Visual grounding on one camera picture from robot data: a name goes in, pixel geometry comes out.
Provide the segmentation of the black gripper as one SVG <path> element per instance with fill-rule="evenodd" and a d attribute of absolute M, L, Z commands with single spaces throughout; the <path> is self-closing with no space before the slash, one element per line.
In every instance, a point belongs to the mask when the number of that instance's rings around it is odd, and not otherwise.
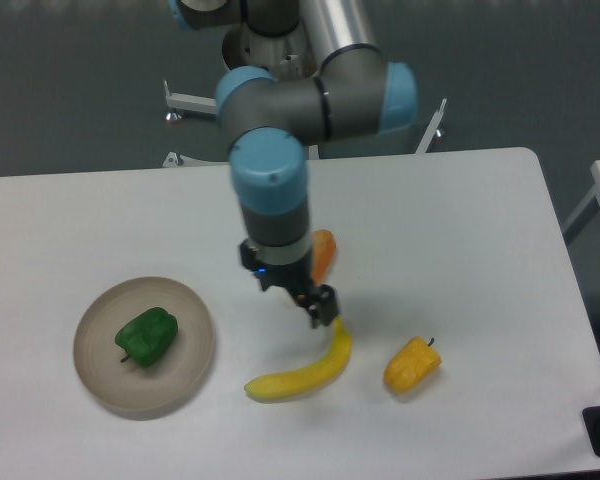
<path fill-rule="evenodd" d="M 297 259 L 271 263 L 259 259 L 260 251 L 246 239 L 239 245 L 239 253 L 242 266 L 259 281 L 262 291 L 270 287 L 280 287 L 292 298 L 306 296 L 304 309 L 310 317 L 313 329 L 329 326 L 339 316 L 336 291 L 327 284 L 314 286 L 311 278 L 311 249 Z"/>

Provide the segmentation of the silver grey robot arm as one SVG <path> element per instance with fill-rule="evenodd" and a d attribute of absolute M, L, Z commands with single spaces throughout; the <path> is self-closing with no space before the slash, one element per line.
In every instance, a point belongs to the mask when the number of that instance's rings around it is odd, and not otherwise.
<path fill-rule="evenodd" d="M 245 269 L 262 289 L 284 289 L 314 327 L 339 313 L 336 293 L 311 276 L 310 146 L 412 124 L 417 85 L 410 68 L 384 60 L 360 1 L 174 1 L 192 30 L 225 26 L 215 118 L 228 144 L 243 215 Z"/>

